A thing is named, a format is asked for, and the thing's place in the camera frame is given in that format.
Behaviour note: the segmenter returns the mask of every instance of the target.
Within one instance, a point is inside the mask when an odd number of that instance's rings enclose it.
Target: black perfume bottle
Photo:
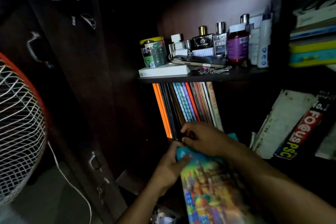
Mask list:
[[[196,50],[212,48],[212,34],[208,34],[207,31],[207,26],[200,26],[199,36],[192,39]]]

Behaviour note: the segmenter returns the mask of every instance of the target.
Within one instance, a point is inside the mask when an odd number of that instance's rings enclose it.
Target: purple label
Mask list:
[[[227,41],[227,57],[228,59],[247,58],[249,54],[249,37],[241,37],[228,39]]]

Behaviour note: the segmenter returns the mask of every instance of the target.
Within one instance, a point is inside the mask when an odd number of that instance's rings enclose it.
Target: power cord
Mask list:
[[[85,201],[87,202],[87,204],[89,205],[89,209],[90,209],[90,222],[89,222],[89,224],[91,224],[92,210],[91,210],[91,205],[90,205],[89,201],[84,197],[84,195],[82,194],[82,192],[79,191],[79,189],[77,189],[74,185],[71,184],[71,182],[69,182],[69,180],[68,180],[68,179],[66,178],[66,176],[63,174],[63,172],[62,172],[62,170],[60,169],[60,166],[59,166],[59,164],[58,164],[56,155],[55,155],[55,153],[54,153],[54,151],[53,151],[53,149],[52,149],[52,147],[51,147],[50,142],[48,142],[48,145],[49,145],[49,148],[50,148],[52,154],[54,155],[54,159],[55,159],[56,166],[57,166],[58,170],[60,171],[60,173],[63,175],[64,179],[68,182],[68,184],[69,184],[71,187],[73,187],[73,188],[74,188],[74,189],[81,195],[82,198],[84,198],[84,200],[85,200]]]

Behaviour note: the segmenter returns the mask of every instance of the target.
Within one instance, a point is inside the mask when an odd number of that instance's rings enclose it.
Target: white spray bottle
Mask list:
[[[257,66],[259,68],[268,67],[268,48],[271,44],[272,18],[270,7],[267,6],[259,29],[259,49]]]

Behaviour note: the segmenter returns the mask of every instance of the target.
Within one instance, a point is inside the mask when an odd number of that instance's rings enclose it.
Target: gray floor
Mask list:
[[[72,184],[65,163],[61,170]],[[54,166],[39,176],[36,183],[23,188],[17,198],[0,210],[0,224],[89,224],[86,201],[66,182]],[[93,212],[92,224],[102,224]]]

